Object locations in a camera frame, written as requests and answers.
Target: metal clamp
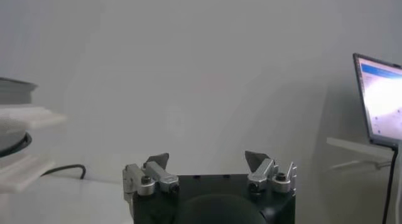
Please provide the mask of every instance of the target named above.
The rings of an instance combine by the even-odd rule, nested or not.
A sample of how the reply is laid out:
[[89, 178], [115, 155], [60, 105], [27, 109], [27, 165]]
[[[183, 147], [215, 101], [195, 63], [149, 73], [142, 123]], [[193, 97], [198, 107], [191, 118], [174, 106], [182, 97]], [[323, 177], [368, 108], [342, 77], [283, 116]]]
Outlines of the metal clamp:
[[123, 190], [127, 194], [137, 192], [140, 196], [152, 195], [155, 180], [145, 175], [136, 164], [130, 164], [123, 169]]
[[159, 182], [160, 190], [162, 192], [178, 192], [178, 176], [167, 173], [158, 163], [154, 161], [145, 163], [145, 174]]
[[255, 172], [247, 175], [247, 185], [250, 192], [258, 193], [264, 191], [267, 186], [267, 180], [273, 177], [277, 169], [272, 159], [264, 159]]
[[286, 174], [278, 173], [272, 179], [272, 189], [277, 193], [296, 192], [296, 170], [297, 167], [291, 163]]

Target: white table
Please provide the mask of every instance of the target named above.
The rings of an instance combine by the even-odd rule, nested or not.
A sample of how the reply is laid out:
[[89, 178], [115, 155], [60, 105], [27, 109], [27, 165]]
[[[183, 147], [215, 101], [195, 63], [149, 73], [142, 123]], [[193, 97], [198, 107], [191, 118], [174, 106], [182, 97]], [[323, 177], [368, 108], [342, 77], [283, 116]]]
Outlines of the white table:
[[0, 195], [2, 224], [133, 223], [119, 184], [45, 176], [26, 191]]

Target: black cable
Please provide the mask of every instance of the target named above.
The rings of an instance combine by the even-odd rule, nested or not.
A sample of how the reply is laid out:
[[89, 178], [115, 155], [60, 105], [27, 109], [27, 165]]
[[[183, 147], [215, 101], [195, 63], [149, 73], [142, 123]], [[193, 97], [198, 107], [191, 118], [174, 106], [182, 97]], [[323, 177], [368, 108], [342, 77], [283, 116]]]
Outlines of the black cable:
[[389, 201], [391, 200], [392, 182], [394, 179], [395, 162], [396, 162], [396, 157], [398, 156], [398, 148], [393, 147], [392, 150], [394, 151], [394, 155], [392, 156], [391, 169], [389, 170], [389, 179], [388, 179], [387, 197], [386, 197], [385, 206], [384, 206], [383, 224], [387, 223]]
[[0, 157], [5, 157], [11, 154], [14, 154], [18, 151], [21, 151], [28, 147], [32, 142], [32, 137], [30, 136], [29, 133], [25, 133], [25, 136], [17, 143], [13, 144], [12, 146], [3, 149], [0, 151]]
[[42, 176], [47, 175], [47, 174], [51, 174], [51, 173], [54, 173], [54, 172], [57, 172], [57, 171], [62, 171], [62, 170], [65, 170], [65, 169], [73, 169], [73, 168], [81, 168], [82, 169], [82, 174], [81, 174], [80, 179], [83, 179], [85, 177], [87, 169], [85, 168], [84, 165], [81, 165], [81, 164], [71, 164], [71, 165], [68, 165], [68, 166], [60, 166], [60, 167], [57, 167], [57, 168], [54, 168], [54, 169], [49, 169], [44, 174], [42, 174]]

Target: white surface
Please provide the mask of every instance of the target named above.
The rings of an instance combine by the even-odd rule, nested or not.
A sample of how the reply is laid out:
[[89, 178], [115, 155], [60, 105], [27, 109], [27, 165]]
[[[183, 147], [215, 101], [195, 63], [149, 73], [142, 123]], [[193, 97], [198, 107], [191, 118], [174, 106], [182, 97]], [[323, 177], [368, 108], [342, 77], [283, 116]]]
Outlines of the white surface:
[[392, 159], [393, 151], [390, 148], [375, 146], [370, 144], [361, 144], [357, 142], [347, 141], [343, 139], [328, 137], [327, 143], [332, 146], [341, 147], [351, 151], [367, 154], [375, 157], [382, 157], [385, 159]]
[[0, 194], [20, 193], [55, 163], [22, 152], [0, 158]]
[[133, 223], [118, 184], [45, 176], [0, 203], [2, 224]]
[[[326, 210], [317, 193], [317, 134], [362, 116], [353, 52], [400, 62], [400, 2], [0, 0], [0, 69], [69, 117], [34, 131], [28, 151], [85, 164], [88, 178], [120, 182], [125, 164], [161, 152], [171, 173], [245, 173], [243, 151], [263, 151], [298, 165], [300, 223], [347, 223], [362, 213]], [[344, 114], [321, 126], [329, 83]]]
[[66, 116], [31, 104], [0, 106], [0, 132], [12, 133], [60, 124]]

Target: white shelf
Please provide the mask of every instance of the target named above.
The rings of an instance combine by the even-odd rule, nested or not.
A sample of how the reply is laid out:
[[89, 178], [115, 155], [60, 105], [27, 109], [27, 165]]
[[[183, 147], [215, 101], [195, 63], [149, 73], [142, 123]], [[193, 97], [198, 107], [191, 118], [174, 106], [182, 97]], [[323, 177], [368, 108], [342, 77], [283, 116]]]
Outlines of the white shelf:
[[0, 194], [20, 193], [54, 166], [46, 157], [16, 153], [0, 159]]
[[387, 147], [375, 146], [372, 144], [362, 144], [333, 137], [327, 137], [327, 144], [331, 146], [341, 147], [350, 151], [367, 154], [370, 156], [392, 159], [393, 152]]

